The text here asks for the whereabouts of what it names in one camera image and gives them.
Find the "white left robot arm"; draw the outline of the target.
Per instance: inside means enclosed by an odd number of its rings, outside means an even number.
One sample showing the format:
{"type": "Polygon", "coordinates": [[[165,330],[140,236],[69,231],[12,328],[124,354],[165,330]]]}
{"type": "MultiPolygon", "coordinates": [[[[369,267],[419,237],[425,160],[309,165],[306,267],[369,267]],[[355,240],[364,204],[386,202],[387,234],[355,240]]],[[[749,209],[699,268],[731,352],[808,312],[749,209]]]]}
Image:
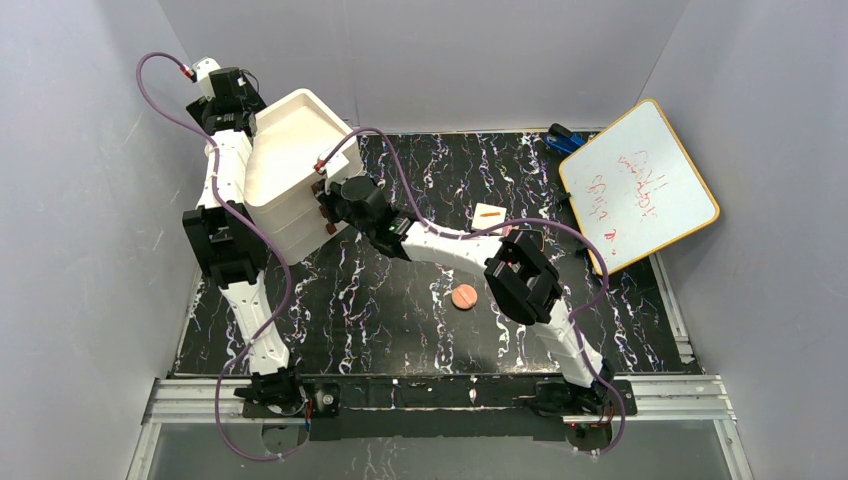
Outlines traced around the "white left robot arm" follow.
{"type": "Polygon", "coordinates": [[[186,69],[201,96],[187,106],[207,135],[202,195],[182,223],[205,276],[219,288],[248,349],[251,384],[236,396],[275,414],[293,416],[307,404],[290,351],[271,323],[265,285],[268,246],[251,229],[244,203],[246,167],[257,132],[255,115],[266,106],[245,70],[203,58],[186,69]]]}

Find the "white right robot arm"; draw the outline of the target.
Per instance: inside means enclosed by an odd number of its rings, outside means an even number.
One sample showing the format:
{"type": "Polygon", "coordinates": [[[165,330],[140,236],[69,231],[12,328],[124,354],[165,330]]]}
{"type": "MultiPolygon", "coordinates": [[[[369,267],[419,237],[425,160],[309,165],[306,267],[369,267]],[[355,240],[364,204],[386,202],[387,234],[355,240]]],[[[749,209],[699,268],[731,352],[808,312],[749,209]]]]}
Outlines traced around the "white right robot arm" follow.
{"type": "Polygon", "coordinates": [[[342,154],[321,157],[313,192],[332,223],[344,222],[389,258],[440,264],[482,278],[499,311],[543,341],[560,367],[559,381],[539,383],[517,397],[540,416],[592,414],[603,421],[625,416],[613,370],[587,342],[563,298],[559,273],[526,230],[476,236],[438,227],[392,206],[377,183],[348,171],[342,154]]]}

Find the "white notepad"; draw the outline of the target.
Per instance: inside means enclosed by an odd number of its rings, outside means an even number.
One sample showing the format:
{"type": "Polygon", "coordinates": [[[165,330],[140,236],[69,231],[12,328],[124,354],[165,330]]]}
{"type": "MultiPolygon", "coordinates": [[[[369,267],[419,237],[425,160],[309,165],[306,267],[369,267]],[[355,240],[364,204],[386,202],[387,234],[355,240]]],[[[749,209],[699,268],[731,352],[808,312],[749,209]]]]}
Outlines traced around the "white notepad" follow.
{"type": "Polygon", "coordinates": [[[471,229],[473,231],[481,231],[488,228],[493,227],[503,221],[506,220],[507,209],[505,207],[499,207],[494,205],[489,205],[486,203],[476,203],[473,210],[471,229]],[[480,217],[481,213],[498,211],[501,212],[500,216],[497,217],[480,217]]]}

